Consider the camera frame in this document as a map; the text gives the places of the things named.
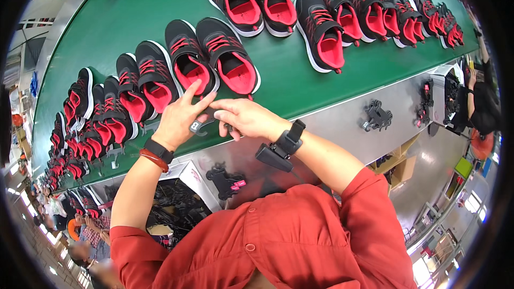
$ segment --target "black wristband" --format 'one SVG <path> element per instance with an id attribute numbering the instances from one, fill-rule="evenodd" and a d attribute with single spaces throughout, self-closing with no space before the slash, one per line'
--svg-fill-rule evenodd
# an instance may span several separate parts
<path id="1" fill-rule="evenodd" d="M 295 120 L 291 129 L 284 131 L 275 144 L 281 148 L 286 155 L 293 155 L 302 145 L 300 137 L 304 129 L 305 124 L 299 119 Z"/>
<path id="2" fill-rule="evenodd" d="M 170 164 L 171 161 L 175 158 L 175 153 L 173 151 L 168 151 L 164 146 L 154 141 L 152 138 L 148 138 L 146 140 L 145 149 L 154 153 L 156 156 L 161 158 L 167 164 Z"/>

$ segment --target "white box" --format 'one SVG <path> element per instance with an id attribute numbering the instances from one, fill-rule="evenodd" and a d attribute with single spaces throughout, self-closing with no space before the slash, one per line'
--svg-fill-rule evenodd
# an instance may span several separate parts
<path id="1" fill-rule="evenodd" d="M 221 205 L 218 203 L 217 197 L 209 190 L 209 187 L 196 169 L 193 161 L 170 165 L 168 173 L 161 174 L 159 181 L 170 180 L 172 178 L 179 178 L 191 190 L 198 194 L 211 212 L 214 213 L 222 209 Z"/>

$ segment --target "red bangle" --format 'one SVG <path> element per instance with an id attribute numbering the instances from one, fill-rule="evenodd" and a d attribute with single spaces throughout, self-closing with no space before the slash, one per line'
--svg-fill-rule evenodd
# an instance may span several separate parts
<path id="1" fill-rule="evenodd" d="M 146 157 L 147 159 L 155 163 L 158 167 L 160 167 L 163 173 L 168 173 L 168 164 L 166 164 L 166 162 L 164 162 L 162 158 L 159 158 L 154 153 L 151 153 L 147 149 L 141 149 L 139 151 L 139 156 Z"/>

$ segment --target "red shirt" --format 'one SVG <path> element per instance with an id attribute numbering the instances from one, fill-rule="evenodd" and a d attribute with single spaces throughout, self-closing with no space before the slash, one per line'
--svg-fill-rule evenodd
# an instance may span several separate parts
<path id="1" fill-rule="evenodd" d="M 243 288 L 255 268 L 277 288 L 416 288 L 384 176 L 364 168 L 341 198 L 294 186 L 209 215 L 170 253 L 117 226 L 111 257 L 127 289 Z"/>

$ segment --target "plaid shirt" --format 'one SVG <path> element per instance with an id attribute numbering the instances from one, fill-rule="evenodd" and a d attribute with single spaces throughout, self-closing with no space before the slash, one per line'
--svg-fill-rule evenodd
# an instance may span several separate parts
<path id="1" fill-rule="evenodd" d="M 102 215 L 98 219 L 93 219 L 93 223 L 95 224 L 95 226 L 99 227 L 100 229 L 108 229 L 111 226 L 111 218 L 109 218 L 108 216 Z M 93 231 L 92 228 L 83 224 L 80 227 L 79 240 L 80 241 L 89 240 L 89 242 L 91 242 L 91 246 L 93 248 L 96 248 L 98 246 L 98 242 L 101 241 L 101 238 L 100 238 L 99 233 Z"/>

